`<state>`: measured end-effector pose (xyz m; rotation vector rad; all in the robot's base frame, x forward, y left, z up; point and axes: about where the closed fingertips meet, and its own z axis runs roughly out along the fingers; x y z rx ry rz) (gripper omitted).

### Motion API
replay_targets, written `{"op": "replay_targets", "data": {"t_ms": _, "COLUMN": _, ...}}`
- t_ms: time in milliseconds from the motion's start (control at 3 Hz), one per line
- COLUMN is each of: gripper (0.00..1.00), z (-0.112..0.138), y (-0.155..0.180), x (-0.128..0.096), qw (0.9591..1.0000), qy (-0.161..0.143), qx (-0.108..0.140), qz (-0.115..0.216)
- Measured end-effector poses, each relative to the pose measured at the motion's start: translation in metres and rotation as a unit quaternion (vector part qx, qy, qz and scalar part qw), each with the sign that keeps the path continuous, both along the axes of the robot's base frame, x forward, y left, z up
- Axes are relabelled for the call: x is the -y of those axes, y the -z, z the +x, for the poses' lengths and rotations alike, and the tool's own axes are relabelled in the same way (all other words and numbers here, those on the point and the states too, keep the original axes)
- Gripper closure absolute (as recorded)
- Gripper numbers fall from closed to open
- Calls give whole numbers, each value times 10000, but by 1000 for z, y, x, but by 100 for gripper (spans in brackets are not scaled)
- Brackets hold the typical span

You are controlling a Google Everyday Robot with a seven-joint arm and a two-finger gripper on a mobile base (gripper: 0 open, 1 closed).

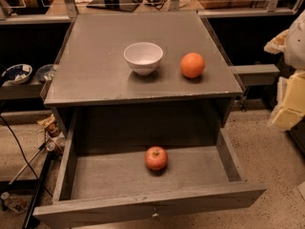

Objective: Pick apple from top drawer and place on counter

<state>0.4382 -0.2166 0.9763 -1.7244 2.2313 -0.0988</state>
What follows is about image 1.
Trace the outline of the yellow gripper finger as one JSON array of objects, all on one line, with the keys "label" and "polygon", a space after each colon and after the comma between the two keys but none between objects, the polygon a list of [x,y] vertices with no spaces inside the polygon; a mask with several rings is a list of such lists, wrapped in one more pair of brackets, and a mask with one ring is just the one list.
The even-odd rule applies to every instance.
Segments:
[{"label": "yellow gripper finger", "polygon": [[280,76],[276,100],[270,124],[278,130],[291,130],[305,116],[305,72],[297,70],[289,78]]}]

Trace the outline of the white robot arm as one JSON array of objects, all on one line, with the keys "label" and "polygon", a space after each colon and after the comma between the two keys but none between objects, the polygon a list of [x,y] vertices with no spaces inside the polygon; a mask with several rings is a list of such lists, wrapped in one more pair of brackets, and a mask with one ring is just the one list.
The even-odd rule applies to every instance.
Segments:
[{"label": "white robot arm", "polygon": [[270,124],[279,130],[289,131],[305,116],[305,11],[287,30],[281,32],[265,47],[265,52],[283,53],[286,65],[295,72],[277,82],[277,104],[271,113]]}]

